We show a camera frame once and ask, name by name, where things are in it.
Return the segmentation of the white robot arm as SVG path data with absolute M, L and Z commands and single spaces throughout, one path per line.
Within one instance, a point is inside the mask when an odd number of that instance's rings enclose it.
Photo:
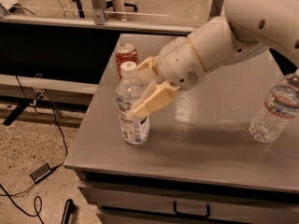
M 224 14 L 165 45 L 138 66 L 148 87 L 131 108 L 141 119 L 170 104 L 207 73 L 271 48 L 299 63 L 299 0 L 225 0 Z

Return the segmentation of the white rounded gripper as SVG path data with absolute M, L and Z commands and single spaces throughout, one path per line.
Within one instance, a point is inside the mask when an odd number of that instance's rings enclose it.
M 205 76 L 206 68 L 192 41 L 187 36 L 176 38 L 157 57 L 148 57 L 137 66 L 137 77 L 149 85 L 131 107 L 131 115 L 142 119 L 160 110 L 175 99 L 179 89 L 190 90 Z

